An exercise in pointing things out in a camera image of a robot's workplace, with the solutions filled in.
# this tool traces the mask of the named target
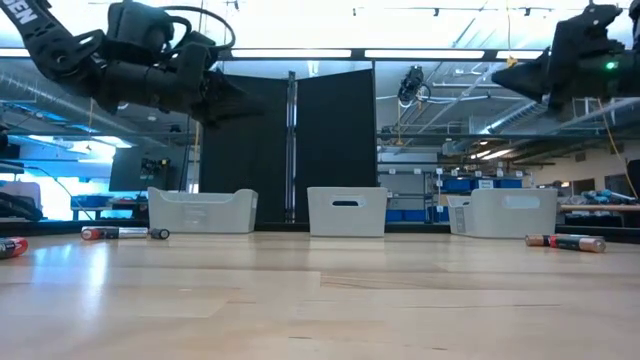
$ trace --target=monitor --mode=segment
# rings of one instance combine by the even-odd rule
[[[184,146],[117,149],[109,191],[146,191],[148,187],[185,190],[188,171],[188,166],[183,166],[185,160],[188,158],[185,159]]]

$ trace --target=battery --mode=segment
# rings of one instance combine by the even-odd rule
[[[151,229],[144,227],[127,228],[117,226],[84,227],[80,236],[83,240],[134,239],[146,238],[166,240],[171,233],[167,229]]]
[[[527,235],[524,242],[527,246],[549,246],[550,235]]]
[[[20,256],[28,248],[29,242],[25,238],[0,238],[0,260]]]
[[[149,236],[152,239],[167,240],[171,236],[171,232],[167,229],[149,229]]]
[[[557,234],[549,236],[549,246],[565,250],[603,253],[607,243],[597,237]]]

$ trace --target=wooden tabletop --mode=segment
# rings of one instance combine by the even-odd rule
[[[2,359],[637,359],[640,247],[444,234],[31,238]]]

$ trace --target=black curtain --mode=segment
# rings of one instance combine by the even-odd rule
[[[257,223],[285,221],[287,81],[229,76],[256,96],[262,116],[205,128],[200,162],[200,192],[258,193]]]
[[[296,222],[309,221],[307,188],[375,187],[373,70],[298,82]]]

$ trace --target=robotic arm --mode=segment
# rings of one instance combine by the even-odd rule
[[[203,124],[262,112],[221,72],[209,69],[235,34],[219,16],[189,6],[154,8],[132,0],[109,7],[109,28],[73,36],[51,14],[47,0],[3,0],[0,8],[20,32],[38,70],[67,92],[93,98],[115,114],[122,102],[179,112]],[[197,11],[221,21],[231,42],[216,43],[167,10]],[[186,27],[172,48],[174,24]]]
[[[587,6],[583,13],[556,26],[551,51],[533,62],[498,71],[492,80],[503,87],[561,109],[574,97],[640,96],[640,0],[629,9],[633,20],[633,50],[607,37],[622,10],[615,5]]]

